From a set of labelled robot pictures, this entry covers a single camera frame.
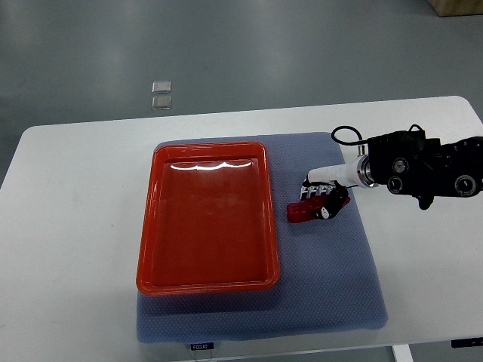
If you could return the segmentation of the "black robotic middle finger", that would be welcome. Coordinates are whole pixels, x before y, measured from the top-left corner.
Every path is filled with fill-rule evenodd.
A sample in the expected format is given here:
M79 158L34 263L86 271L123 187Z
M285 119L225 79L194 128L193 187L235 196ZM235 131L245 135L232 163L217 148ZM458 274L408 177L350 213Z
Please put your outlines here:
M319 195L326 195L327 194L327 186L321 185L318 187L318 194Z

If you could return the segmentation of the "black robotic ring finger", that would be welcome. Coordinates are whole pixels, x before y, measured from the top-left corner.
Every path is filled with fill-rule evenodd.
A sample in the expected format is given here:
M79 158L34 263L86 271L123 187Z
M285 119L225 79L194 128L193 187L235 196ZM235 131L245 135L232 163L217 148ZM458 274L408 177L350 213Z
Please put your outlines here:
M311 185L309 187L309 198L315 197L318 193L318 186Z

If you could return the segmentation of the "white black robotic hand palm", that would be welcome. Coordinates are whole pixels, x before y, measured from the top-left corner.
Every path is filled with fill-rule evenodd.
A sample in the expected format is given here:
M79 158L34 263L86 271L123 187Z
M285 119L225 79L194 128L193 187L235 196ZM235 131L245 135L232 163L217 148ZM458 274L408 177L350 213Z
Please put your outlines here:
M360 176L364 158L357 158L350 164L338 164L312 169L307 174L309 183L338 183L341 186L360 186L365 184Z

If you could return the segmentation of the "black robotic little finger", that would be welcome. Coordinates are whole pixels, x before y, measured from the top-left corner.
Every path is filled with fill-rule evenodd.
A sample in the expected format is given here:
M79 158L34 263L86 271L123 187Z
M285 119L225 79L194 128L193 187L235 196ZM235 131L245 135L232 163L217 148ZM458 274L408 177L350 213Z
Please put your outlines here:
M308 198L308 195L309 195L309 184L303 183L300 188L300 199L306 200Z

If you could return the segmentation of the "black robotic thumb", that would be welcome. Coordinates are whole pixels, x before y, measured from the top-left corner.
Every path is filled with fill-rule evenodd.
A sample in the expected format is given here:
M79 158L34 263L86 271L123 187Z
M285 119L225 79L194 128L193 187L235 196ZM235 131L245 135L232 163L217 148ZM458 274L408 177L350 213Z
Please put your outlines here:
M338 187L336 196L328 193L325 196L325 203L315 212L317 219L333 219L348 204L348 191L345 187Z

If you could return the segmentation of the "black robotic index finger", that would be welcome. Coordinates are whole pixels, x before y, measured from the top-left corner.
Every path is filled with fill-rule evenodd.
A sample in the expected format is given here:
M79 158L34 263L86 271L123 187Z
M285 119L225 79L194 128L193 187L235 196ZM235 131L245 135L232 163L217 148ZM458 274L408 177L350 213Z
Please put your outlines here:
M329 190L328 194L330 196L336 196L337 193L338 193L338 187L336 185L330 186L330 190Z

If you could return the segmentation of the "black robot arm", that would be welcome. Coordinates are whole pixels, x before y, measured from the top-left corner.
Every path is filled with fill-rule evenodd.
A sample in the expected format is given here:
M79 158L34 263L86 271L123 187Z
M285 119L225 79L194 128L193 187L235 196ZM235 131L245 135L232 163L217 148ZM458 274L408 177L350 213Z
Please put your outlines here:
M482 191L482 138L443 144L426 137L417 124L408 130L350 142L358 149L349 164L312 169L300 189L300 199L326 197L314 216L331 219L347 203L347 190L385 186L393 195L416 198L421 210L436 197L469 198Z

